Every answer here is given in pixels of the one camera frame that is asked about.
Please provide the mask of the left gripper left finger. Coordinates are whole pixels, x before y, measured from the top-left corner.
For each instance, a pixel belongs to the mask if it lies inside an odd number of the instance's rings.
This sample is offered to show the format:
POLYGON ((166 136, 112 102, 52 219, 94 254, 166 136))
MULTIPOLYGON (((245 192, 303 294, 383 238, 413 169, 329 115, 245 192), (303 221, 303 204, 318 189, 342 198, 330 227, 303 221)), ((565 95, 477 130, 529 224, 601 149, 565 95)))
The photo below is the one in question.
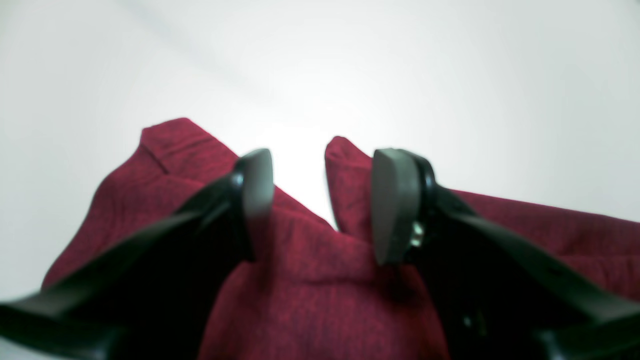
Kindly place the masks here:
POLYGON ((3 302, 1 351, 10 360, 195 360, 226 279, 258 257, 274 193, 269 150, 238 158, 173 214, 3 302))

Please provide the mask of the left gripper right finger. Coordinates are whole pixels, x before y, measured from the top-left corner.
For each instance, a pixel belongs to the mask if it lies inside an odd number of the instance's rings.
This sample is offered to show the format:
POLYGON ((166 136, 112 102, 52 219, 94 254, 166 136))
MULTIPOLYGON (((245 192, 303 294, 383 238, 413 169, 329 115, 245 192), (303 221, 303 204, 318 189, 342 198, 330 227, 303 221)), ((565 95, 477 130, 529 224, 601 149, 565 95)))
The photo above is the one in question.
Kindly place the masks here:
POLYGON ((430 162, 374 152, 379 265, 411 265, 453 360, 637 360, 639 304, 608 292, 439 185, 430 162))

